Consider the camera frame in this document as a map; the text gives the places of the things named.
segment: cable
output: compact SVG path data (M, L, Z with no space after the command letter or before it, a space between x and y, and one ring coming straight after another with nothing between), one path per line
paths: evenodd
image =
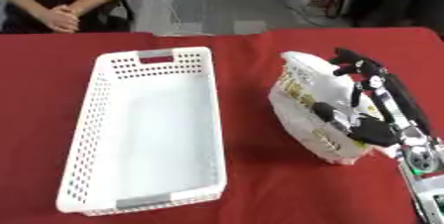
M308 18L306 17L307 13L305 12L305 10L304 10L301 6L299 7L299 10L300 10L300 11L299 11L298 9L289 6L289 5L287 4L286 0L277 0L277 2L278 2L278 3L280 2L280 5L283 6L284 8L286 8L286 9L288 9L288 10L291 10L291 11L295 12L298 16L300 16L300 18L302 18L302 20L304 20L304 21L307 22L308 24L311 24L311 25L316 26L316 27L321 27L321 28L328 27L328 26L325 26L325 25L322 25L322 24L318 24L318 23L316 23L316 22L314 22L314 21L308 19Z
M170 3L168 3L167 0L158 0L158 1L161 2L162 4L164 4L164 6L170 11L170 13L174 17L174 21L175 21L175 24L174 24L175 30L172 32L167 32L167 33L162 34L160 36L182 36L181 34L190 34L190 35L195 35L195 36L208 36L208 37L215 36L215 35L207 34L207 33L183 31L181 29L182 22L181 22L180 18L178 17L177 12L174 10L173 6Z

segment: red tablecloth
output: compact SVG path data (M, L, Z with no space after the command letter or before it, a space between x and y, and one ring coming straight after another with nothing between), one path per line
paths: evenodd
M229 183L219 201L88 218L55 200L94 58L103 53L206 46L214 52ZM329 166L280 126L267 95L278 53L353 49L384 62L444 135L444 48L424 29L281 30L238 37L149 34L0 36L0 223L412 224L395 163L381 155Z

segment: snack bag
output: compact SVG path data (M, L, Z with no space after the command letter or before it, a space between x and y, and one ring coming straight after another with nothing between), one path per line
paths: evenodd
M287 52L282 75L269 95L275 113L285 130L302 146L330 164L352 165L374 147L355 141L323 122L311 111L315 102L326 102L350 116L354 81L348 76L334 76L338 68L309 54ZM383 120L369 96L361 96L355 113L365 113Z

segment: floor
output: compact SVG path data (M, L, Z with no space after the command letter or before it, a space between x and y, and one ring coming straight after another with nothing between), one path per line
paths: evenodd
M135 31L156 35L254 34L279 28L347 26L301 13L301 0L129 0ZM288 4L296 11L285 8Z

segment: basket handle hole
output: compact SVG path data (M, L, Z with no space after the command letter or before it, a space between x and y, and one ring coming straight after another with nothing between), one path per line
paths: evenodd
M140 62L147 63L158 63L158 62L172 62L174 61L173 56L153 56L153 57L141 57Z

